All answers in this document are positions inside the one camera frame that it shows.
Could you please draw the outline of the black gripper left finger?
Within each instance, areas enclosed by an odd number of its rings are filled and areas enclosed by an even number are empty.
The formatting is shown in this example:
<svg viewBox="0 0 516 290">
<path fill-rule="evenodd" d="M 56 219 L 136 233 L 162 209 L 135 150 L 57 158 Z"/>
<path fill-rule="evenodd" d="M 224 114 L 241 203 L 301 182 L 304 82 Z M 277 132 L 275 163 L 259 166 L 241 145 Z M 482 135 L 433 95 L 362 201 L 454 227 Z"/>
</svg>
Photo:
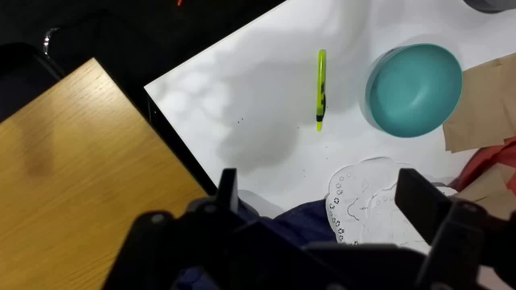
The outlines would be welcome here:
<svg viewBox="0 0 516 290">
<path fill-rule="evenodd" d="M 228 211 L 236 211 L 238 198 L 236 198 L 236 169 L 227 167 L 220 174 L 216 203 Z"/>
</svg>

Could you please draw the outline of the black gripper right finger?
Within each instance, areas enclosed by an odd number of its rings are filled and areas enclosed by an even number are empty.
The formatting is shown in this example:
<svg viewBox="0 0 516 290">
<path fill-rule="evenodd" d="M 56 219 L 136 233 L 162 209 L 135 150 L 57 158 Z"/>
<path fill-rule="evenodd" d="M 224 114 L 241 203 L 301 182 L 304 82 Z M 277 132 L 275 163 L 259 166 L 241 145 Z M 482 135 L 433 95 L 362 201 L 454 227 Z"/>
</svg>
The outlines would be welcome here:
<svg viewBox="0 0 516 290">
<path fill-rule="evenodd" d="M 451 201 L 415 169 L 401 167 L 398 171 L 394 204 L 422 240 L 432 243 Z"/>
</svg>

